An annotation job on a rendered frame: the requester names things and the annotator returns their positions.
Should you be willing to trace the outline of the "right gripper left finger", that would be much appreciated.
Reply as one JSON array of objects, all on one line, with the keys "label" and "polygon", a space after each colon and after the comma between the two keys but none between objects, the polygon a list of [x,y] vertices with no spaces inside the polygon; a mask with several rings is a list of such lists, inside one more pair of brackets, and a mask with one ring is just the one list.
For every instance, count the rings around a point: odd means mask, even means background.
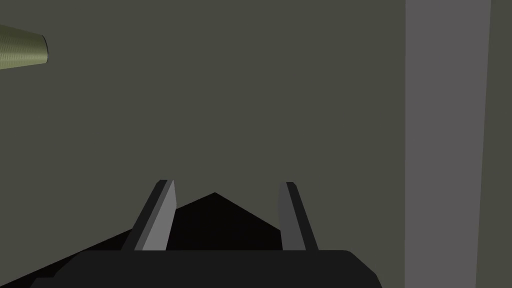
[{"label": "right gripper left finger", "polygon": [[175,182],[159,180],[143,206],[123,251],[164,251],[177,209]]}]

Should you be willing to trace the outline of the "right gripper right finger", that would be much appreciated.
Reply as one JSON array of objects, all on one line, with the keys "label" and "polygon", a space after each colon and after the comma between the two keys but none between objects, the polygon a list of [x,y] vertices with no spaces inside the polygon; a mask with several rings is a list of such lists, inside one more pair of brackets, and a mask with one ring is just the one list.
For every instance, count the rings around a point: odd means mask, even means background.
[{"label": "right gripper right finger", "polygon": [[283,250],[319,250],[298,187],[294,182],[282,182],[279,185],[278,221]]}]

